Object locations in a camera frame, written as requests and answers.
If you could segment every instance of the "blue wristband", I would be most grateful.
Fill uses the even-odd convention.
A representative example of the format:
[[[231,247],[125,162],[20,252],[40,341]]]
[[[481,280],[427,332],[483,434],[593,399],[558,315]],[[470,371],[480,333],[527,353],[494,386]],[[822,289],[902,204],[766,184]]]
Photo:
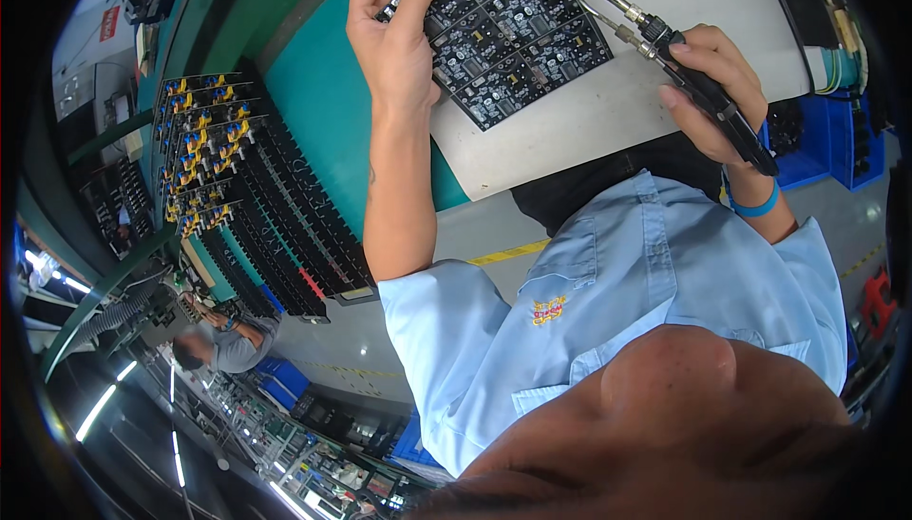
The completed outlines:
[[[766,200],[766,203],[758,207],[744,207],[739,206],[735,203],[735,196],[732,194],[732,186],[729,184],[729,176],[724,175],[725,178],[725,191],[729,194],[729,203],[731,208],[741,217],[760,217],[768,214],[773,207],[775,207],[776,202],[779,201],[779,183],[776,182],[776,179],[772,179],[772,193],[769,194],[769,199]]]

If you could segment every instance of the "fingernail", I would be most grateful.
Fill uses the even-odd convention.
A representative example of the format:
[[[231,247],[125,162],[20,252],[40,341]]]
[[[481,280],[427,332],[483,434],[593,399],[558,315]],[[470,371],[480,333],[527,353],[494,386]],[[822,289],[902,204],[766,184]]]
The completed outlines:
[[[658,98],[669,110],[678,104],[678,93],[671,90],[671,85],[659,85]]]

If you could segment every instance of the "white work surface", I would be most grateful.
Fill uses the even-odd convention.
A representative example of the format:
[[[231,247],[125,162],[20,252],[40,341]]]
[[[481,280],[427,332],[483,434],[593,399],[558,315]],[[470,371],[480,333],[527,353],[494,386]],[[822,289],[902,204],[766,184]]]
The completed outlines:
[[[614,21],[620,10],[587,0]],[[717,25],[760,77],[767,101],[808,93],[802,52],[778,0],[630,0],[676,29]],[[472,200],[675,132],[656,88],[665,73],[599,21],[615,58],[482,132],[447,99],[430,133]]]

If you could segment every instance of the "red sign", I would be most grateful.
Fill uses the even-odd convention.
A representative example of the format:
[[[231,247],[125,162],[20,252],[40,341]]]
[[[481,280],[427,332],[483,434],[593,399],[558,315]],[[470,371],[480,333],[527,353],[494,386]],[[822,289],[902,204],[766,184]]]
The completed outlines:
[[[120,6],[105,9],[105,13],[101,15],[101,36],[98,38],[98,41],[104,41],[114,37],[114,32],[117,31],[117,17],[119,13]]]

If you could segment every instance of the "factory floor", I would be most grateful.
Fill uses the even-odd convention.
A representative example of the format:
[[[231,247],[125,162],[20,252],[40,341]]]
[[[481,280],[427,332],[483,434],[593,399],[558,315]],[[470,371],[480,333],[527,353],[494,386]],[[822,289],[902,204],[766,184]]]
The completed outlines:
[[[881,181],[852,194],[827,178],[786,193],[799,222],[814,216],[820,223],[836,272],[841,275],[847,312],[858,306],[866,279],[885,260],[882,243],[887,178],[898,156],[898,142],[888,134],[886,173]],[[435,259],[472,259],[546,237],[540,225],[519,212],[509,192],[441,212],[438,224]],[[512,303],[537,257],[537,252],[530,253],[483,268],[504,299]],[[325,392],[335,389],[349,399],[359,394],[411,403],[402,365],[384,328],[380,302],[349,307],[340,307],[334,300],[327,303],[331,324],[305,324],[285,317],[274,352],[290,359],[314,383],[331,388]]]

